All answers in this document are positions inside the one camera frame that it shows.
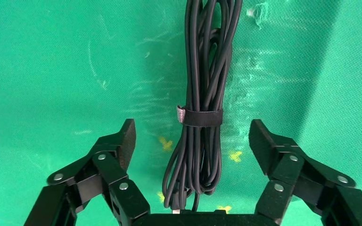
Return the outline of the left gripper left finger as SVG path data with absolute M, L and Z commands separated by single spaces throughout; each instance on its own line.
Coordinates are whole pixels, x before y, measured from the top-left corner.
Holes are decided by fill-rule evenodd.
M 127 174 L 135 144 L 133 119 L 117 133 L 99 137 L 84 157 L 48 176 L 25 225 L 74 226 L 77 214 L 99 195 L 121 226 L 148 215 L 149 203 Z

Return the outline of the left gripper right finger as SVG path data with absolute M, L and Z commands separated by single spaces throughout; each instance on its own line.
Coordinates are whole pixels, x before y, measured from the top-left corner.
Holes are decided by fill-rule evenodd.
M 350 176 L 309 157 L 292 138 L 270 132 L 259 119 L 250 124 L 249 145 L 269 178 L 256 214 L 280 224 L 296 196 L 325 226 L 362 226 L 362 190 Z

